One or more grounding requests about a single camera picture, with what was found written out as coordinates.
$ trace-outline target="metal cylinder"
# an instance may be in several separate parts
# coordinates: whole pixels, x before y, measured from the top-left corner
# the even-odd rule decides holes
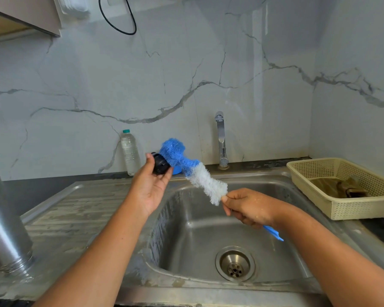
[[[25,273],[33,263],[33,243],[6,199],[0,179],[0,271]]]

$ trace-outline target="perforated basket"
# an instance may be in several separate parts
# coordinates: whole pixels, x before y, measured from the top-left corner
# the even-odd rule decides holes
[[[330,219],[351,220],[384,217],[384,178],[341,158],[318,158],[288,162],[293,183]],[[310,180],[338,178],[347,180],[352,175],[373,197],[335,198],[326,195]]]

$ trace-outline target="upper cabinet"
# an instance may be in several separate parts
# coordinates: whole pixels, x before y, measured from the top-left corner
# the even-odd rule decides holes
[[[60,35],[54,0],[0,0],[0,35],[29,28]]]

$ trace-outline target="chrome faucet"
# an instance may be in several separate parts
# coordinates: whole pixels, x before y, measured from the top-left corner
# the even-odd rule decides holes
[[[215,121],[218,128],[218,143],[219,143],[219,168],[228,169],[229,160],[226,155],[226,145],[225,145],[225,122],[223,119],[223,112],[219,111],[215,115]]]

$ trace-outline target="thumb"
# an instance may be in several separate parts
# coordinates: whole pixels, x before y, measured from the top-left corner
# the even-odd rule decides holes
[[[242,199],[233,199],[228,196],[222,196],[223,204],[231,210],[240,211]]]
[[[146,154],[146,157],[147,157],[147,162],[145,163],[145,165],[143,165],[143,167],[141,168],[141,174],[152,174],[152,171],[154,170],[154,166],[155,166],[155,159],[154,157],[152,156],[151,153],[147,153]]]

